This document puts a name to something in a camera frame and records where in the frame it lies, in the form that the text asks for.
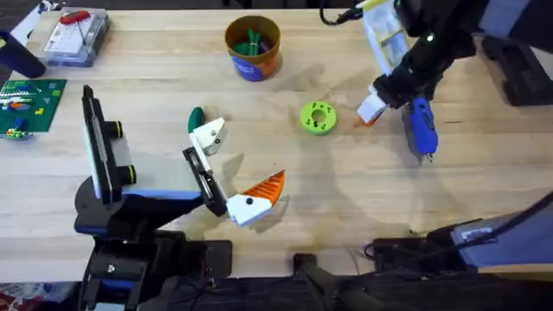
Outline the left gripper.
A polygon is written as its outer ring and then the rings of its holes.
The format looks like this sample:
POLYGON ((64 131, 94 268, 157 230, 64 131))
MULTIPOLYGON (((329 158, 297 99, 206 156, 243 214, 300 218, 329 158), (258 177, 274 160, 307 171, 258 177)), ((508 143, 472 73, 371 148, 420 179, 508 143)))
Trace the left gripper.
POLYGON ((123 168, 131 165, 134 171, 127 171, 125 176, 137 179, 131 184, 122 179, 122 194, 160 200, 199 200, 217 216, 227 212, 239 227, 258 221, 278 202, 285 183, 284 170, 226 199, 207 160, 226 139, 224 118, 194 129, 189 138, 192 145, 182 151, 181 159, 132 150, 124 136, 114 140, 111 147, 115 164, 123 168))

